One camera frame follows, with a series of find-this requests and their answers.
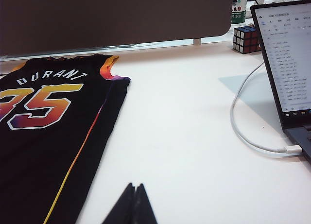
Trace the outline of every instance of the black jersey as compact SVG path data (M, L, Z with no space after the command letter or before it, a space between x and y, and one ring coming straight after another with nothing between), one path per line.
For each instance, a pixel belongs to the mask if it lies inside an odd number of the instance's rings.
M1 223L75 223L130 82L117 58L31 59L0 80Z

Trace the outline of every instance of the desk surface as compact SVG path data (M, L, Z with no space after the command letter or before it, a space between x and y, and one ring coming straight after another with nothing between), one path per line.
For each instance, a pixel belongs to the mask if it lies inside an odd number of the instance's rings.
M113 74L131 84L78 224L100 224L129 182L143 183L159 224L309 224L311 166L244 145L229 109L260 52L232 42L119 52ZM259 144L290 144L265 69L236 106L240 129Z

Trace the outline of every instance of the orange and purple gradient numbers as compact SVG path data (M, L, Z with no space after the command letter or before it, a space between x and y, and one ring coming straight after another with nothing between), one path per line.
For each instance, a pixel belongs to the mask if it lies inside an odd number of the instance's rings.
M26 110L46 110L43 116L33 116L32 113L18 113L15 114L7 122L11 129L34 129L45 128L56 122L58 122L63 114L68 109L71 101L66 98L61 99L48 99L52 93L58 92L74 92L82 88L83 84L61 84L42 86L41 89L35 93L30 100L24 105ZM8 103L0 103L1 105L1 120L8 115L14 107L21 102L28 94L34 90L32 88L13 89L1 92L3 96L14 96L14 98Z

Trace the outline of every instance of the bottle label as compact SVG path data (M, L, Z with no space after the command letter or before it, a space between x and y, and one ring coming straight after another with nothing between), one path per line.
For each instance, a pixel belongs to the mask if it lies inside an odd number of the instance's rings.
M233 0L232 2L232 24L245 22L247 0Z

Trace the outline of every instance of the white cable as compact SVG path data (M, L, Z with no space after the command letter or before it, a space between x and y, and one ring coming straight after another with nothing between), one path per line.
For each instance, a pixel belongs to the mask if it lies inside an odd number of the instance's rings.
M261 145L258 145L254 142L252 142L251 140L249 140L238 128L237 124L235 123L235 119L234 119L234 106L238 100L238 97L241 93L241 90L243 89L246 81L248 80L248 78L255 72L257 71L262 65L264 64L264 62L262 62L259 66L257 66L247 77L246 79L243 81L242 85L240 86L233 102L232 102L232 105L230 107L230 121L231 121L231 125L232 125L232 128L234 130L234 132L242 139L244 140L245 142L247 142L248 144L256 147L256 148L259 148L261 150L265 150L265 151L268 151L268 152L273 152L273 153L287 153L287 154L296 154L296 153L301 153L302 152L302 149L299 145L295 145L295 146L286 146L286 147L283 147L283 148L280 148L280 149L271 149L271 148L267 148L265 146L261 146Z

